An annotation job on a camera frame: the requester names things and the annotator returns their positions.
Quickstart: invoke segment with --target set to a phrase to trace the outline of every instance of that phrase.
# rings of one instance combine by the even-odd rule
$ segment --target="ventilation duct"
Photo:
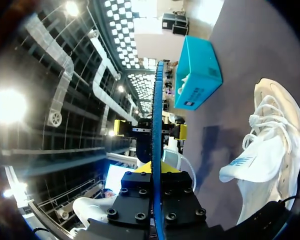
[[[60,78],[59,84],[56,88],[47,124],[57,128],[62,122],[61,109],[64,104],[64,99],[74,74],[74,63],[62,47],[47,31],[46,27],[34,14],[25,24],[25,28],[33,39],[49,54],[60,66],[64,68],[64,72]]]

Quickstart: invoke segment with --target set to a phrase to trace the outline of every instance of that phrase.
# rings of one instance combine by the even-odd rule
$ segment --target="white cable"
[[[190,169],[191,169],[191,172],[192,172],[192,175],[193,175],[193,192],[195,192],[196,187],[197,187],[197,177],[196,177],[196,172],[195,172],[194,168],[192,167],[190,161],[189,161],[185,156],[183,156],[183,155],[180,154],[180,153],[178,153],[178,155],[180,155],[181,158],[185,160],[185,162],[189,165],[189,167],[190,167]]]
[[[196,172],[195,172],[194,168],[192,167],[190,161],[189,161],[185,156],[183,156],[183,155],[180,154],[179,152],[174,151],[174,150],[172,150],[172,149],[165,149],[165,151],[163,152],[163,157],[162,157],[162,159],[165,159],[165,158],[166,158],[166,156],[165,156],[165,155],[166,155],[166,151],[168,151],[168,152],[173,152],[173,153],[177,154],[177,155],[178,155],[178,158],[184,159],[185,162],[189,165],[189,167],[190,167],[190,169],[191,169],[191,172],[192,172],[192,175],[193,175],[193,192],[195,192],[196,187],[197,187],[197,177],[196,177]]]

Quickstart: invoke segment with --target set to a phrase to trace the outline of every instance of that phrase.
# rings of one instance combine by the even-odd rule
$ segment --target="shoelace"
[[[289,126],[296,129],[296,127],[288,122],[284,116],[284,113],[279,108],[269,104],[269,100],[273,100],[274,103],[279,106],[278,101],[273,96],[267,95],[264,97],[254,113],[249,117],[251,131],[244,137],[242,141],[242,148],[243,150],[246,150],[246,148],[258,138],[258,135],[261,131],[267,131],[267,133],[262,136],[263,140],[265,140],[270,136],[273,136],[277,129],[280,129],[287,143],[287,152],[290,153],[292,149],[292,143],[286,128]],[[260,112],[264,108],[270,108],[277,114],[274,115],[272,113],[269,115],[260,116]]]

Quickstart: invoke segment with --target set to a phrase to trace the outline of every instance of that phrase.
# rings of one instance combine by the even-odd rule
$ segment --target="wall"
[[[134,40],[139,58],[179,61],[185,36],[173,34],[171,30],[161,33],[135,33]]]
[[[172,13],[173,11],[181,11],[184,1],[172,1],[172,0],[157,0],[156,14],[161,17],[164,13]]]

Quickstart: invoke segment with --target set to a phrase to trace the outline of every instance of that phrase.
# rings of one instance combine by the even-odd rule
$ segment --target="gray floor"
[[[254,86],[261,78],[281,83],[300,106],[300,43],[267,2],[225,0],[209,38],[223,85],[196,111],[187,113],[184,155],[197,176],[197,197],[209,226],[234,226],[242,199],[234,180],[219,181],[219,170],[241,152],[254,112]]]

